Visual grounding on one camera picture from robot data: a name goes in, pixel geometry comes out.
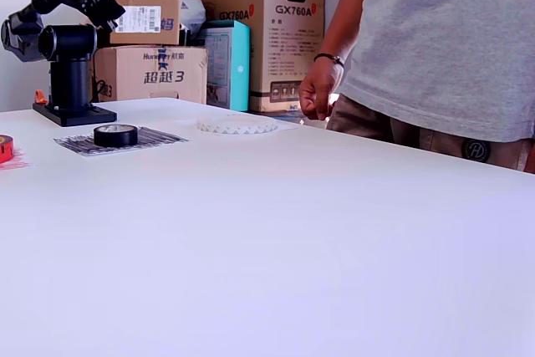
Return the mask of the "person's right hand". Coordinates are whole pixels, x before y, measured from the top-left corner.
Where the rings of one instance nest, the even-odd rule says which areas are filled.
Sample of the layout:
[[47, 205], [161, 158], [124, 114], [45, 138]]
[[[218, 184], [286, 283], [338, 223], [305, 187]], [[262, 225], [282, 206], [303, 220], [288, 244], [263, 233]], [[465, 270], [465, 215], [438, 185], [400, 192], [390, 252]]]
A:
[[339, 58], [319, 54], [299, 86], [299, 100], [303, 114], [311, 120], [326, 120], [331, 115], [331, 94], [339, 86], [344, 66]]

